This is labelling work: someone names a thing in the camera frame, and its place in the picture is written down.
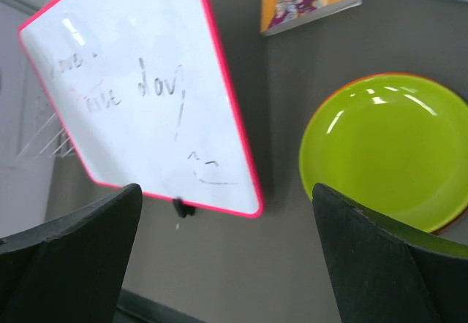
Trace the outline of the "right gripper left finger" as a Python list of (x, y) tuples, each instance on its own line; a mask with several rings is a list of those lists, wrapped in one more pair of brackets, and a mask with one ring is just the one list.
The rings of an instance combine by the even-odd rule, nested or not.
[(1, 239), (2, 322), (111, 322), (142, 210), (129, 184)]

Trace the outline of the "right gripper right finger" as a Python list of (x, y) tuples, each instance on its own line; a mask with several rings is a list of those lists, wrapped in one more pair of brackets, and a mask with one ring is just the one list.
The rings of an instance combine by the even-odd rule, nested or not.
[(323, 183), (314, 218), (343, 322), (466, 322), (467, 246), (374, 211)]

